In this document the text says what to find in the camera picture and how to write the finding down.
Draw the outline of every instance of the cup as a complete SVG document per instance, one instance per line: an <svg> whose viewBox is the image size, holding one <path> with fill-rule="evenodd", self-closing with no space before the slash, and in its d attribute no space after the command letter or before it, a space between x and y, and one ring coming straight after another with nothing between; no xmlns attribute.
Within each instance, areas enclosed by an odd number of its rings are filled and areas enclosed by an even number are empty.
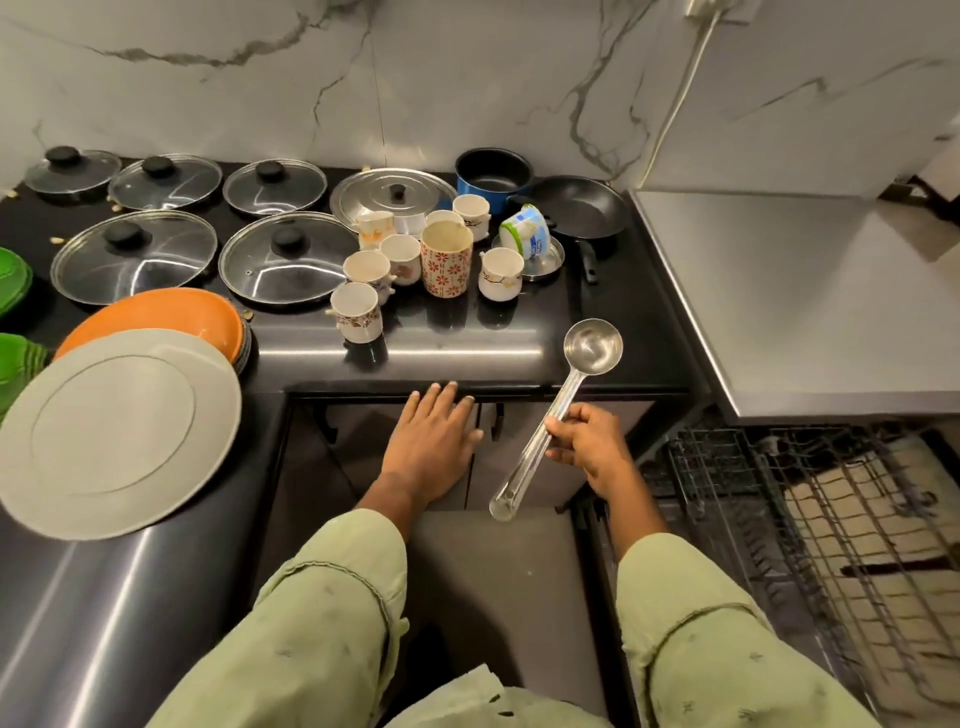
<svg viewBox="0 0 960 728"><path fill-rule="evenodd" d="M394 214L387 210L365 212L357 215L357 229L360 231L360 250L376 250L388 235L396 233Z"/></svg>
<svg viewBox="0 0 960 728"><path fill-rule="evenodd" d="M550 230L546 220L533 205L524 205L520 212L500 223L500 245L513 248L529 259L550 249Z"/></svg>
<svg viewBox="0 0 960 728"><path fill-rule="evenodd" d="M460 223L441 220L423 229L420 263L427 293L452 299L467 292L473 235Z"/></svg>
<svg viewBox="0 0 960 728"><path fill-rule="evenodd" d="M480 293L491 301L510 301L523 284L523 255L510 248L493 248L480 254Z"/></svg>
<svg viewBox="0 0 960 728"><path fill-rule="evenodd" d="M480 195L460 195L453 201L453 211L464 218L477 243L490 234L490 203Z"/></svg>
<svg viewBox="0 0 960 728"><path fill-rule="evenodd" d="M327 316L337 317L337 330L353 344L369 344L383 333L376 291L366 283L342 283L330 294Z"/></svg>
<svg viewBox="0 0 960 728"><path fill-rule="evenodd" d="M390 260L394 285L413 285L420 280L420 241L413 235L391 235L380 243L380 252Z"/></svg>
<svg viewBox="0 0 960 728"><path fill-rule="evenodd" d="M390 259L380 251L366 250L349 255L344 261L344 275L355 283L372 286L380 305L386 303L394 292L390 287L394 282L394 276L390 273Z"/></svg>
<svg viewBox="0 0 960 728"><path fill-rule="evenodd" d="M464 218L454 212L452 209L435 209L429 215L426 216L424 221L424 228L427 225L433 225L434 223L440 223L444 220L449 220L451 223L459 223L460 225L466 225Z"/></svg>

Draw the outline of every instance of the person's left hand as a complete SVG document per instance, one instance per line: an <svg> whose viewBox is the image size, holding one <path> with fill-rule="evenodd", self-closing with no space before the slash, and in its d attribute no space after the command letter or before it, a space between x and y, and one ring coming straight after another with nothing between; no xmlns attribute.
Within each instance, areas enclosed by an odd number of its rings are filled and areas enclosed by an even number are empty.
<svg viewBox="0 0 960 728"><path fill-rule="evenodd" d="M403 483L421 507L453 487L483 438L483 430L464 432L473 397L454 407L456 394L455 381L442 391L431 384L422 398L411 394L383 455L380 477Z"/></svg>

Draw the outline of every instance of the wire rack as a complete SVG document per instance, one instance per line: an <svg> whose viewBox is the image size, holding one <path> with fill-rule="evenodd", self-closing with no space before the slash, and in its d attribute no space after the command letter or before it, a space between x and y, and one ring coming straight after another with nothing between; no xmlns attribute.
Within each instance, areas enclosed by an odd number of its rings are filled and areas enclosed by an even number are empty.
<svg viewBox="0 0 960 728"><path fill-rule="evenodd" d="M960 489L917 432L688 429L661 464L782 639L888 725L957 724Z"/></svg>

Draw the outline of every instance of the white marble backsplash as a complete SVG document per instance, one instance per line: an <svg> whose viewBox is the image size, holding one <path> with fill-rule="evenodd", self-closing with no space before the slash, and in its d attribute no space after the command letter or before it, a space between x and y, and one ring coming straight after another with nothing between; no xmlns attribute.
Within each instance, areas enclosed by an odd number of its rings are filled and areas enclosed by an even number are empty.
<svg viewBox="0 0 960 728"><path fill-rule="evenodd" d="M685 0L11 0L0 184L45 147L450 170L498 145L634 184ZM718 28L650 188L870 194L960 109L954 0L765 0Z"/></svg>

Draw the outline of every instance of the floral mug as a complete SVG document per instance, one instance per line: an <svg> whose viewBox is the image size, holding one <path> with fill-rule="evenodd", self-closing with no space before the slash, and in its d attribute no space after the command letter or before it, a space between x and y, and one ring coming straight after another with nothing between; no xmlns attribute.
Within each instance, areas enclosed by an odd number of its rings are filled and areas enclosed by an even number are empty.
<svg viewBox="0 0 960 728"><path fill-rule="evenodd" d="M467 292L473 234L459 223L443 220L423 229L420 262L427 293L452 299Z"/></svg>

